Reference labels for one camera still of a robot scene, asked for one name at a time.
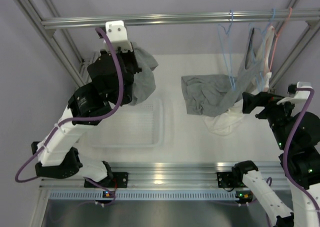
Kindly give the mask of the grey tank top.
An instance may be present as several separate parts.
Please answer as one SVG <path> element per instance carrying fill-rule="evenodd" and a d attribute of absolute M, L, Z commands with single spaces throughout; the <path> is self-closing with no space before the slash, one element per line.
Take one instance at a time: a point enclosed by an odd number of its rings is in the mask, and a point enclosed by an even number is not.
<path fill-rule="evenodd" d="M 146 101 L 156 90 L 156 81 L 153 71 L 159 64 L 152 54 L 138 46 L 136 42 L 132 42 L 131 44 L 138 67 L 141 69 L 141 72 L 134 75 L 132 101 L 129 103 L 129 105 L 135 106 Z"/>
<path fill-rule="evenodd" d="M 251 50 L 255 29 L 249 31 L 245 56 L 234 78 L 232 89 L 226 74 L 187 75 L 181 77 L 181 90 L 189 115 L 217 117 L 242 99 L 252 80 L 263 71 L 261 60 L 253 60 Z"/>

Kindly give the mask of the blue wire hanger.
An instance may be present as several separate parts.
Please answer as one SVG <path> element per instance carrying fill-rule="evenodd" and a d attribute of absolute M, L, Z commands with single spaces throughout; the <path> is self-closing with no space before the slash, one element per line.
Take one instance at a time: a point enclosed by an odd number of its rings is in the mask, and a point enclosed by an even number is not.
<path fill-rule="evenodd" d="M 249 50 L 253 63 L 262 61 L 263 65 L 262 70 L 252 79 L 250 85 L 248 86 L 247 90 L 249 92 L 262 92 L 269 90 L 269 83 L 272 77 L 272 71 L 269 65 L 269 57 L 275 37 L 275 28 L 272 25 L 275 15 L 276 10 L 273 8 L 272 17 L 268 21 L 268 24 L 264 30 L 261 30 L 260 28 L 257 29 L 262 37 L 261 44 L 257 52 L 254 52 L 253 45 L 250 44 Z"/>
<path fill-rule="evenodd" d="M 219 39 L 220 48 L 222 51 L 222 57 L 225 64 L 225 69 L 227 71 L 227 76 L 231 85 L 231 89 L 233 91 L 236 90 L 236 80 L 233 74 L 233 61 L 232 61 L 232 46 L 231 46 L 231 28 L 234 21 L 234 12 L 232 10 L 229 11 L 229 24 L 228 26 L 224 26 L 222 24 L 218 24 L 217 26 L 217 34 Z"/>

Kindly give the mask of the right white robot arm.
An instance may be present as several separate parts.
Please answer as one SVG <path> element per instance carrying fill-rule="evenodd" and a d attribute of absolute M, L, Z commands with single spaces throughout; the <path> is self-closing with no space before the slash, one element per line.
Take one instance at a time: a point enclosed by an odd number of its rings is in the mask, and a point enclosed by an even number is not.
<path fill-rule="evenodd" d="M 307 109 L 315 91 L 311 87 L 295 88 L 290 97 L 260 92 L 242 94 L 242 111 L 267 120 L 282 154 L 279 156 L 288 180 L 292 206 L 289 208 L 263 179 L 251 160 L 232 167 L 232 179 L 251 190 L 266 212 L 272 227 L 318 227 L 320 225 L 320 119 Z"/>

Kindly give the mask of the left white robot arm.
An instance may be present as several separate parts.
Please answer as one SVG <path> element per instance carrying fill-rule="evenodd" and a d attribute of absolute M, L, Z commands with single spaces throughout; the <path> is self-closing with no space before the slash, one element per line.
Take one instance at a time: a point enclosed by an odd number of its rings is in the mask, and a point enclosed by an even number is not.
<path fill-rule="evenodd" d="M 75 143 L 100 122 L 113 115 L 119 107 L 134 99 L 134 77 L 142 72 L 137 48 L 102 52 L 87 70 L 91 82 L 77 89 L 67 102 L 61 119 L 41 142 L 33 142 L 37 154 L 36 176 L 66 179 L 80 175 L 102 187 L 113 181 L 110 165 L 104 160 L 80 156 Z"/>

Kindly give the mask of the white tank top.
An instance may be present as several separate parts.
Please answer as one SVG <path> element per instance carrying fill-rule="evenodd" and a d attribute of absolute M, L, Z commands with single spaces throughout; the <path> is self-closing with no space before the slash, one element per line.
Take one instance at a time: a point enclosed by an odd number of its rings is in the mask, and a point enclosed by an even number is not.
<path fill-rule="evenodd" d="M 268 27 L 262 35 L 257 52 L 254 52 L 253 40 L 249 40 L 247 54 L 238 70 L 236 89 L 228 93 L 227 99 L 222 102 L 227 107 L 226 111 L 215 117 L 203 117 L 210 133 L 219 136 L 230 135 L 242 124 L 245 114 L 250 114 L 256 107 L 265 106 L 272 76 L 269 56 L 274 36 L 275 28 Z"/>

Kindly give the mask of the white plastic basket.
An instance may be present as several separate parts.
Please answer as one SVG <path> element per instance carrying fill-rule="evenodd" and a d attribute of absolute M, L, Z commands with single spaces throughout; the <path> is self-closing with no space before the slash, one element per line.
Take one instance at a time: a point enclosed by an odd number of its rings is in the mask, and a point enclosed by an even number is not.
<path fill-rule="evenodd" d="M 164 141 L 164 104 L 160 98 L 120 107 L 87 134 L 95 148 L 154 148 Z"/>

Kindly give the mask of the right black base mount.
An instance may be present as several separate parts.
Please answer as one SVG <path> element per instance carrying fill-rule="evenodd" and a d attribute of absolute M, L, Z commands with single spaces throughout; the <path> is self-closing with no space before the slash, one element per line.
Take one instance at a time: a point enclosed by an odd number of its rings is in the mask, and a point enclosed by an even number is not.
<path fill-rule="evenodd" d="M 231 171 L 216 173 L 218 187 L 224 189 L 243 188 L 245 185 Z"/>

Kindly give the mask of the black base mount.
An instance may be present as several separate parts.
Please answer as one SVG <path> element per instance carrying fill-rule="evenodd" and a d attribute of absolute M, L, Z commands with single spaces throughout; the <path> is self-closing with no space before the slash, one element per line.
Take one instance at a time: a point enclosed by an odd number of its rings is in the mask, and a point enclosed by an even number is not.
<path fill-rule="evenodd" d="M 85 188 L 127 188 L 128 172 L 91 174 L 84 178 Z"/>
<path fill-rule="evenodd" d="M 224 189 L 243 188 L 245 185 L 231 171 L 216 173 L 218 187 Z"/>

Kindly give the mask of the right aluminium frame post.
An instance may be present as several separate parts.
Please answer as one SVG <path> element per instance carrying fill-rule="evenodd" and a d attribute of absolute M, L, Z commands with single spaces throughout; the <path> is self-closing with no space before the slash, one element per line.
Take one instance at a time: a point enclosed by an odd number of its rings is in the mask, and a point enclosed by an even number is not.
<path fill-rule="evenodd" d="M 288 0 L 284 6 L 295 13 L 298 9 L 320 9 L 320 0 Z M 287 23 L 276 23 L 276 30 L 282 30 L 277 42 L 273 63 L 273 75 L 270 80 L 270 90 L 275 91 L 289 82 L 287 76 L 294 71 L 294 65 L 307 52 L 308 47 L 315 43 L 320 34 L 320 15 L 316 17 L 303 16 L 302 20 Z"/>

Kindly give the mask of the aluminium frame post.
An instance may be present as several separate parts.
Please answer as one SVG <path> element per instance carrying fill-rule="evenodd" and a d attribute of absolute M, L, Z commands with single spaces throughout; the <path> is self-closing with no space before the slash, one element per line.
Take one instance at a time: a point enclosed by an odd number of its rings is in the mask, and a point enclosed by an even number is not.
<path fill-rule="evenodd" d="M 288 0 L 284 6 L 295 13 L 298 9 L 320 9 L 320 0 Z M 270 90 L 275 91 L 289 82 L 287 76 L 294 71 L 294 65 L 307 52 L 308 47 L 315 43 L 320 34 L 320 15 L 316 17 L 303 16 L 302 20 L 287 23 L 276 23 L 276 30 L 282 30 L 277 42 L 273 63 L 273 75 L 270 80 Z"/>
<path fill-rule="evenodd" d="M 72 78 L 76 87 L 85 85 L 89 79 L 84 79 L 84 68 L 89 64 L 89 58 L 84 58 L 77 48 L 67 29 L 46 29 L 43 21 L 58 18 L 58 9 L 52 0 L 13 0 L 33 29 L 45 43 L 58 63 Z"/>

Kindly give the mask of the aluminium top rail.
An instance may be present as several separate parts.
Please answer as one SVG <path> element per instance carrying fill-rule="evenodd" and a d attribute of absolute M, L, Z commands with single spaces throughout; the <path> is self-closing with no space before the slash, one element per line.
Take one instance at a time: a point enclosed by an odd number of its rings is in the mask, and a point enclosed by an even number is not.
<path fill-rule="evenodd" d="M 222 24 L 290 21 L 320 19 L 319 8 L 271 9 L 225 12 L 131 14 L 89 17 L 48 17 L 41 21 L 46 30 L 88 28 L 104 26 L 109 21 L 123 21 L 127 26 L 178 25 L 178 24 Z"/>

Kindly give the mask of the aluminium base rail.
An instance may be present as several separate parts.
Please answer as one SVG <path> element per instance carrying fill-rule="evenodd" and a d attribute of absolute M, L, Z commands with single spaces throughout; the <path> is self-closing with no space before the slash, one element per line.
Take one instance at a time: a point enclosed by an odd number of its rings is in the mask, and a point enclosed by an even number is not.
<path fill-rule="evenodd" d="M 112 162 L 113 172 L 128 173 L 128 190 L 216 190 L 217 172 L 229 172 L 235 162 L 212 163 L 143 163 Z M 275 161 L 256 162 L 264 179 L 272 178 L 272 189 L 288 190 L 289 184 L 280 163 Z M 43 178 L 43 190 L 84 189 L 84 179 L 73 176 L 67 179 Z"/>

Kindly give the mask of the left aluminium frame post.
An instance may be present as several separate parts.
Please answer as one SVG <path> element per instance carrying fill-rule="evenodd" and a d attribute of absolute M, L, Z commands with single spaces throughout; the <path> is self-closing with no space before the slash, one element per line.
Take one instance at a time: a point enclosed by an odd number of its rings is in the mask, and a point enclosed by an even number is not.
<path fill-rule="evenodd" d="M 45 43 L 58 63 L 72 78 L 76 87 L 85 85 L 89 79 L 84 79 L 84 68 L 89 64 L 89 58 L 84 58 L 77 48 L 67 29 L 46 29 L 43 21 L 58 18 L 58 9 L 52 0 L 13 0 L 33 29 Z"/>

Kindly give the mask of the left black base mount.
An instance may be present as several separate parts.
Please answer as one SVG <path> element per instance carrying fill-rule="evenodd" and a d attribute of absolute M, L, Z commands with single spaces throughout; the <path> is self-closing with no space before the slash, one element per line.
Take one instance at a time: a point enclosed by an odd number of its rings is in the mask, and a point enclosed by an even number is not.
<path fill-rule="evenodd" d="M 85 188 L 127 188 L 128 172 L 91 174 L 84 178 Z"/>

